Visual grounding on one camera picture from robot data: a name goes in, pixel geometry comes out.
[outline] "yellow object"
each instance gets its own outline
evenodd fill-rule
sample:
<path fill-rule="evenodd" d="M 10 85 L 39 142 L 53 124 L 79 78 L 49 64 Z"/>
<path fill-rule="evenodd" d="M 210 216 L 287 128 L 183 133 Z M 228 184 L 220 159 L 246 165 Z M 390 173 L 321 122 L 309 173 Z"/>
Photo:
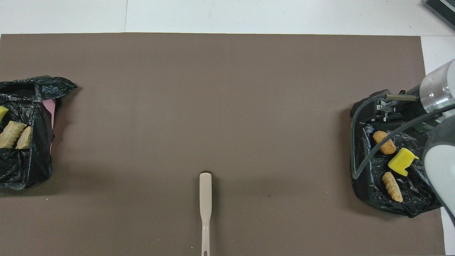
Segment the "yellow object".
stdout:
<path fill-rule="evenodd" d="M 9 109 L 3 107 L 3 106 L 0 106 L 0 122 L 1 120 L 3 119 L 3 117 L 5 116 L 6 112 L 8 112 Z"/>
<path fill-rule="evenodd" d="M 408 176 L 408 171 L 405 168 L 408 168 L 414 159 L 419 159 L 416 157 L 409 149 L 401 148 L 396 156 L 389 161 L 388 166 L 395 172 Z"/>

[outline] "brown mat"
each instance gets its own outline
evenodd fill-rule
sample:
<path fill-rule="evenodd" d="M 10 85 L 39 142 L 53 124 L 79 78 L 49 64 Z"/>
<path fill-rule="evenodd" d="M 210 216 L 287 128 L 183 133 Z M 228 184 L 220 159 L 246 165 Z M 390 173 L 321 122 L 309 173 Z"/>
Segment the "brown mat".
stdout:
<path fill-rule="evenodd" d="M 2 35 L 0 65 L 81 87 L 51 179 L 2 192 L 2 255 L 199 255 L 204 170 L 212 255 L 444 254 L 439 210 L 373 209 L 349 177 L 349 109 L 420 83 L 419 37 Z"/>

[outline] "brown nugget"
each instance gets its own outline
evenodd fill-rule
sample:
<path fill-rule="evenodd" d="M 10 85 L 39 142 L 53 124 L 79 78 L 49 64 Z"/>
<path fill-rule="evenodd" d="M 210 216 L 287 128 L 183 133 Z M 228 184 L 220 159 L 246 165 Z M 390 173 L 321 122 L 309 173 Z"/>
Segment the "brown nugget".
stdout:
<path fill-rule="evenodd" d="M 385 137 L 387 137 L 387 133 L 383 131 L 376 131 L 373 134 L 373 139 L 376 144 L 380 143 Z M 394 145 L 391 139 L 389 139 L 384 145 L 381 146 L 380 151 L 384 154 L 390 155 L 395 153 L 397 147 Z"/>
<path fill-rule="evenodd" d="M 397 181 L 395 180 L 395 177 L 392 175 L 392 173 L 386 172 L 382 176 L 382 181 L 384 182 L 385 188 L 387 189 L 390 197 L 397 202 L 403 202 L 403 196 L 401 195 Z"/>

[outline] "white floor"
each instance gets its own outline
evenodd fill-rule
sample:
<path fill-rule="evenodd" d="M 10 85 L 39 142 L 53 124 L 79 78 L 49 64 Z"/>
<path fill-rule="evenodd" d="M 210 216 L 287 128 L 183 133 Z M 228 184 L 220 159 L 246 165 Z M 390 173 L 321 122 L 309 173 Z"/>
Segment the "white floor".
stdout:
<path fill-rule="evenodd" d="M 455 58 L 455 30 L 421 0 L 0 0 L 0 34 L 106 32 L 422 36 L 427 73 Z"/>

